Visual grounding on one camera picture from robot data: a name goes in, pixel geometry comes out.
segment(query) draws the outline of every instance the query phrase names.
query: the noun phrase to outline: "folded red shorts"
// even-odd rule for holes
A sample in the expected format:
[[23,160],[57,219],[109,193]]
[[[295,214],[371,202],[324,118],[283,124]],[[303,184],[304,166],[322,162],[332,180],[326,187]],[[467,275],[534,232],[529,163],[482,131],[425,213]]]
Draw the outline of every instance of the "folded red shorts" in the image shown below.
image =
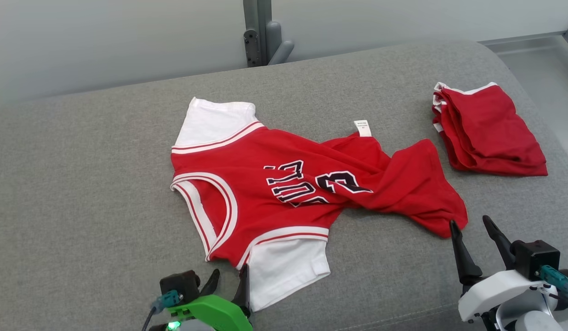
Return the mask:
[[540,144],[496,83],[461,91],[438,82],[432,110],[433,125],[453,168],[502,176],[547,176]]

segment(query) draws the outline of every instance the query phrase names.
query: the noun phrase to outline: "clothing tag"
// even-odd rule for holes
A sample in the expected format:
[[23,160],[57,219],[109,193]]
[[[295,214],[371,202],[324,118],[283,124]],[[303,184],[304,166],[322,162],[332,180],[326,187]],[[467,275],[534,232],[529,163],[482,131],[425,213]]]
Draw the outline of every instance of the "clothing tag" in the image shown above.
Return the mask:
[[368,125],[367,120],[353,121],[353,123],[357,126],[360,137],[372,136],[372,132],[370,131],[370,126]]

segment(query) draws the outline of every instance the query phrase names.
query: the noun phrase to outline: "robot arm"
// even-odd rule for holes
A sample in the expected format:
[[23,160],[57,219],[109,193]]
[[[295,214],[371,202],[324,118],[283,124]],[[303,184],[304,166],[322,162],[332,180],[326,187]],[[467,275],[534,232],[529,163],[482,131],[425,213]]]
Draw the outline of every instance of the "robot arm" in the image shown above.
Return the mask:
[[239,286],[231,301],[213,295],[219,277],[219,270],[215,269],[200,291],[200,277],[192,270],[160,280],[162,293],[175,293],[177,300],[166,305],[170,322],[152,326],[149,331],[252,331],[248,319],[251,315],[248,265],[241,268]]
[[511,243],[488,216],[484,226],[496,243],[505,271],[482,277],[451,222],[452,244],[460,283],[458,310],[463,321],[482,320],[488,331],[562,330],[553,310],[568,308],[568,270],[558,270],[560,252],[544,241]]

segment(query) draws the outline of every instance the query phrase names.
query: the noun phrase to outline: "white trim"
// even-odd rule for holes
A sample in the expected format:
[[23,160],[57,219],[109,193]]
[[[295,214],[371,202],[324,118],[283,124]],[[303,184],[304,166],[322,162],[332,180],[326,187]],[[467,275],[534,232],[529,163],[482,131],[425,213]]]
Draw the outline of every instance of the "white trim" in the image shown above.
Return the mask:
[[248,248],[245,250],[244,254],[241,256],[239,263],[237,264],[236,268],[239,270],[244,266],[244,262],[249,255],[252,247],[257,245],[260,241],[283,241],[283,240],[291,240],[291,239],[319,239],[319,240],[328,240],[329,229],[322,228],[318,226],[289,226],[286,228],[277,228],[276,230],[268,231],[262,235],[257,236],[253,239]]
[[444,84],[442,82],[437,82],[437,84],[435,84],[434,90],[437,91],[437,92],[441,92],[441,90],[445,88],[447,90],[452,90],[454,92],[458,92],[458,93],[461,93],[461,94],[470,95],[470,94],[475,94],[476,92],[484,90],[485,88],[489,88],[491,86],[498,86],[498,84],[496,84],[495,82],[490,82],[490,83],[486,84],[485,86],[475,88],[474,90],[462,91],[462,90],[458,90],[457,88],[450,88],[449,86],[447,86],[446,84]]
[[225,145],[231,144],[244,136],[250,134],[251,132],[263,128],[264,125],[260,122],[253,122],[241,128],[238,132],[232,134],[228,138],[223,140],[198,144],[198,145],[188,145],[188,146],[172,146],[172,153],[174,154],[189,154],[189,153],[196,153],[200,151],[206,151],[213,148],[223,147]]
[[174,187],[186,201],[190,216],[192,216],[196,230],[198,230],[198,235],[200,235],[200,239],[202,240],[204,254],[208,256],[210,248],[216,243],[216,233],[215,227],[213,227],[208,215],[206,215],[204,211],[198,190],[188,181],[175,184]]
[[[209,260],[210,255],[217,250],[221,245],[231,237],[233,234],[233,230],[235,229],[235,225],[237,224],[238,218],[238,207],[237,201],[233,194],[233,190],[229,187],[229,184],[225,182],[223,178],[215,174],[211,174],[210,172],[188,172],[186,174],[180,174],[174,177],[172,182],[172,186],[170,187],[172,190],[175,189],[175,185],[181,183],[186,180],[204,180],[205,182],[211,183],[213,186],[219,190],[223,198],[225,199],[225,206],[226,206],[226,215],[225,215],[225,222],[223,223],[223,228],[217,237],[217,241],[214,245],[210,248],[208,255],[206,256],[206,260]],[[196,194],[198,192],[190,192],[188,191],[187,187],[184,187],[188,194]]]
[[435,130],[437,130],[437,132],[443,131],[443,126],[440,123],[433,123],[433,126],[435,126]]
[[440,98],[440,96],[438,96],[437,94],[433,94],[433,107],[436,111],[439,111],[441,113],[441,107],[447,104],[448,103],[445,102],[443,98]]
[[253,103],[246,103],[240,101],[235,101],[231,103],[214,103],[212,101],[208,101],[205,99],[198,99],[196,97],[193,97],[192,100],[190,100],[188,109],[198,108],[198,107],[206,109],[217,109],[221,111],[233,111],[234,109],[237,110],[251,109],[253,113],[255,113],[255,105]]

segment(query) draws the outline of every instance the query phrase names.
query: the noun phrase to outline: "green led light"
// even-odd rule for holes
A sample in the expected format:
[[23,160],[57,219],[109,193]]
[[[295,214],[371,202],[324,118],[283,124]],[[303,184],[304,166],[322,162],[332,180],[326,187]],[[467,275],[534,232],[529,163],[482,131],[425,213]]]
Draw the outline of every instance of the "green led light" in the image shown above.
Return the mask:
[[175,329],[177,329],[177,328],[180,327],[180,324],[181,324],[181,323],[178,322],[178,321],[169,322],[169,323],[168,323],[168,330],[169,330],[169,331],[174,331]]

